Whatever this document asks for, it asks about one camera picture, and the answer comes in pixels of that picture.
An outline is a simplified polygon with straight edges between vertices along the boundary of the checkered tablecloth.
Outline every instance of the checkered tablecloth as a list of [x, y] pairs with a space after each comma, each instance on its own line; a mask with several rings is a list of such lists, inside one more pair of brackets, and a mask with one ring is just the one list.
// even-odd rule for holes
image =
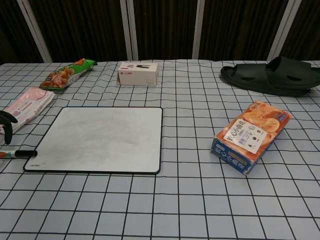
[[[162, 107], [160, 173], [29, 173], [26, 159], [1, 160], [0, 239], [319, 240], [320, 88], [280, 97], [222, 79], [223, 66], [243, 61], [154, 62], [160, 67], [157, 87], [119, 87], [120, 62], [99, 62], [57, 93], [10, 146], [2, 136], [1, 149], [35, 149], [66, 106]], [[0, 66], [0, 109], [64, 65]], [[256, 100], [287, 110], [292, 119], [245, 177], [210, 147], [214, 134]]]

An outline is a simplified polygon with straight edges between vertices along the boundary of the white box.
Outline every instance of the white box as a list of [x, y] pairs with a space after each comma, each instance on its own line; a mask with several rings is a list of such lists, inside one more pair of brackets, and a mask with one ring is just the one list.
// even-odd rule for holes
[[121, 85], [157, 86], [158, 63], [122, 62], [117, 75]]

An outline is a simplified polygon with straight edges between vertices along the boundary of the whiteboard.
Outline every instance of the whiteboard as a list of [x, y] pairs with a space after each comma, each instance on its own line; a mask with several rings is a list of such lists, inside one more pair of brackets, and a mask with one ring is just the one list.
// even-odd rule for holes
[[65, 107], [24, 169], [156, 174], [161, 134], [160, 107]]

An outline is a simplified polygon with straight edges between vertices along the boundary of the slipper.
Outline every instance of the slipper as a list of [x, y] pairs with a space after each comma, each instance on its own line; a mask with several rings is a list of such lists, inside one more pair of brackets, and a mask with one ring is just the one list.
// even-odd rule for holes
[[224, 66], [221, 74], [236, 87], [272, 95], [301, 96], [320, 85], [320, 68], [280, 56], [268, 64]]

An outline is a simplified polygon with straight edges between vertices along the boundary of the curtain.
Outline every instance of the curtain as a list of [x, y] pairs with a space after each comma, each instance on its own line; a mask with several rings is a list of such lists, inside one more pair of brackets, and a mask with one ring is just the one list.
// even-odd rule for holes
[[138, 55], [192, 58], [197, 0], [133, 0]]
[[320, 1], [303, 0], [281, 50], [296, 60], [320, 60]]
[[266, 60], [287, 0], [207, 0], [199, 59]]
[[17, 1], [1, 0], [0, 65], [42, 62], [42, 57]]
[[54, 62], [127, 59], [119, 0], [29, 0]]

